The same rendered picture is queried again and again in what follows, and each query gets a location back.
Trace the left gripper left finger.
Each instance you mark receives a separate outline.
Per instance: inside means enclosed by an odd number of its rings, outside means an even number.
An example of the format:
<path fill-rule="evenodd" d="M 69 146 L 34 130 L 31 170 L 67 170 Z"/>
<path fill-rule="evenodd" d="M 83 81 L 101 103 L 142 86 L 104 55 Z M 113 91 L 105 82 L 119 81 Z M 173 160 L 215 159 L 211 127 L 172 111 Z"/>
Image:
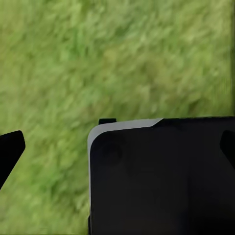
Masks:
<path fill-rule="evenodd" d="M 25 150 L 21 130 L 0 136 L 0 189 Z"/>

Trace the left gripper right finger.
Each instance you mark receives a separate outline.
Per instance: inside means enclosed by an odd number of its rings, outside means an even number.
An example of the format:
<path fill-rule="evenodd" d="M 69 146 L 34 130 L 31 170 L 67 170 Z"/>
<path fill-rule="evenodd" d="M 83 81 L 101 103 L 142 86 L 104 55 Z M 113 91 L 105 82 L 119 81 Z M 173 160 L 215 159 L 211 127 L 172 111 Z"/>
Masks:
<path fill-rule="evenodd" d="M 235 132 L 224 130 L 219 147 L 235 169 Z"/>

